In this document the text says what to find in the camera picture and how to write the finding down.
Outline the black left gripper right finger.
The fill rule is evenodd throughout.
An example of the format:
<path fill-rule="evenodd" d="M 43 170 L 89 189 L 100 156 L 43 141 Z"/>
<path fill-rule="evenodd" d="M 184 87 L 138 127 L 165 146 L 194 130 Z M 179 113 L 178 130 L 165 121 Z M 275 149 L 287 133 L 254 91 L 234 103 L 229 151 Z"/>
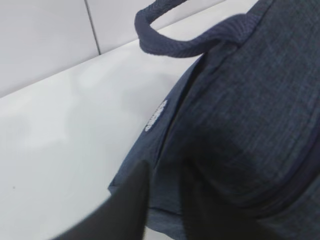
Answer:
<path fill-rule="evenodd" d="M 180 178 L 183 227 L 188 240 L 271 240 L 255 219 L 224 200 L 194 163 L 183 163 Z"/>

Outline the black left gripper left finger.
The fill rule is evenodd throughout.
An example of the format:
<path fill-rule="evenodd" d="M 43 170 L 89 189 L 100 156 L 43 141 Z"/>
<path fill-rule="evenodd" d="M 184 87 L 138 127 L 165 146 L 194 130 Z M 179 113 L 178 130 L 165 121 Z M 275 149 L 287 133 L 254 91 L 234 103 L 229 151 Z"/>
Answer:
<path fill-rule="evenodd" d="M 140 161 L 98 209 L 57 240 L 142 240 L 148 215 L 150 167 Z"/>

